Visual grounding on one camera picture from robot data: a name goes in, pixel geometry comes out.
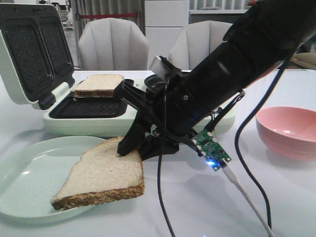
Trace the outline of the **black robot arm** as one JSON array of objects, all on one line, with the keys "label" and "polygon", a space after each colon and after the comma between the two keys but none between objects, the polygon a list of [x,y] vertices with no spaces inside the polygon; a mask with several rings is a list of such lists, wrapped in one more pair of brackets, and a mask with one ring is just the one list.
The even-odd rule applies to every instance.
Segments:
[{"label": "black robot arm", "polygon": [[292,57],[315,32],[315,1],[260,0],[189,73],[172,68],[159,92],[148,94],[120,83],[115,97],[134,107],[137,114],[118,144],[118,153],[138,149],[148,159],[158,155],[163,138],[169,154],[177,152],[180,143],[193,147],[190,137],[197,123]]}]

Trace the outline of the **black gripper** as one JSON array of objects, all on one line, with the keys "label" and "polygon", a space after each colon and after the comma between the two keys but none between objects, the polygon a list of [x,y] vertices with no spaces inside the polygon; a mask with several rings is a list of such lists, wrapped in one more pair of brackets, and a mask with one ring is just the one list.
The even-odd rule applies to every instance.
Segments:
[{"label": "black gripper", "polygon": [[184,82],[186,75],[187,73],[167,75],[164,80],[165,87],[151,94],[156,99],[155,108],[153,96],[126,81],[121,82],[114,89],[115,98],[137,110],[130,129],[118,144],[117,153],[125,156],[139,147],[142,160],[161,154],[162,138],[152,135],[145,138],[145,133],[150,132],[152,125],[158,125],[155,112],[161,113],[160,119],[166,119],[166,136],[169,139],[165,138],[163,155],[177,153],[179,151],[177,142],[189,146],[193,144],[191,138],[197,135],[193,127],[211,115],[211,111],[204,108],[189,92],[189,87]]}]

